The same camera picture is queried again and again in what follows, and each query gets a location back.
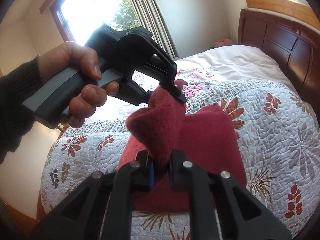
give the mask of screw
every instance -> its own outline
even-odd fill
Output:
[[[102,176],[102,172],[101,171],[95,171],[94,173],[92,173],[92,177],[94,179],[100,179]]]
[[[223,177],[224,179],[229,179],[230,178],[230,173],[227,171],[222,171],[220,173],[220,176]]]
[[[132,161],[130,162],[130,166],[133,168],[138,168],[140,167],[140,163],[138,161]]]
[[[193,163],[190,162],[190,161],[185,161],[185,162],[182,163],[182,165],[183,165],[183,167],[185,167],[185,168],[191,168],[192,165],[193,165]]]

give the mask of red towel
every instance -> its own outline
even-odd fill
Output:
[[[175,82],[179,87],[183,80]],[[137,152],[147,149],[155,164],[155,186],[150,193],[135,193],[133,210],[150,212],[187,212],[188,194],[172,192],[166,165],[173,148],[186,153],[187,159],[205,171],[229,171],[244,186],[246,175],[240,156],[236,133],[228,115],[219,105],[186,114],[166,90],[158,87],[147,108],[139,109],[126,120],[132,133],[120,159],[119,167],[135,160]]]

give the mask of wooden bed frame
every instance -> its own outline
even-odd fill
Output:
[[[238,43],[257,47],[273,58],[320,120],[320,35],[278,16],[242,9]],[[320,235],[320,204],[294,240]]]

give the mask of sleeve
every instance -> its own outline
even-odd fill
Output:
[[[43,86],[38,58],[0,78],[0,163],[8,151],[14,152],[19,147],[22,136],[35,121],[22,103]]]

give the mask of folded red fabric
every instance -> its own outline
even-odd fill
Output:
[[[182,87],[186,82],[175,82]],[[135,193],[133,210],[150,212],[187,212],[188,194],[170,189],[166,172],[173,148],[186,153],[187,159],[211,173],[229,171],[244,186],[246,175],[236,133],[228,115],[218,104],[186,114],[186,106],[158,87],[147,108],[139,109],[126,120],[132,133],[119,167],[135,160],[137,152],[147,149],[155,163],[154,190]]]

